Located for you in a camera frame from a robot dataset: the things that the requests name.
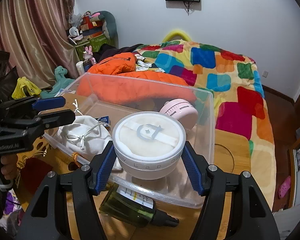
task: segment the pink round device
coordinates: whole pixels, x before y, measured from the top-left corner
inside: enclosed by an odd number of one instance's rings
[[[184,99],[166,102],[160,113],[177,119],[185,129],[189,130],[195,126],[198,119],[198,111]]]

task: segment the pink bunny toy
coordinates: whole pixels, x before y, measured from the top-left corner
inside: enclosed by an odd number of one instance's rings
[[[84,60],[90,60],[92,65],[96,64],[96,59],[93,57],[92,46],[86,47],[86,51],[83,52]]]

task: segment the curtain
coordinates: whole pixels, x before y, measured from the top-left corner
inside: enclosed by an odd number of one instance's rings
[[[10,52],[10,66],[17,66],[39,88],[55,84],[54,69],[61,65],[69,77],[79,76],[75,48],[66,29],[74,0],[2,0],[0,50]]]

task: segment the container lid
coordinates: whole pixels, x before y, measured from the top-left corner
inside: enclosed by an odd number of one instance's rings
[[[112,137],[122,155],[142,162],[160,162],[182,152],[186,132],[176,119],[165,114],[139,112],[121,119]]]

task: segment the green bottle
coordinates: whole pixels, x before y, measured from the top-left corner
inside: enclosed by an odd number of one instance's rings
[[[135,227],[176,227],[179,220],[155,208],[155,201],[126,187],[114,183],[100,205],[99,211]]]

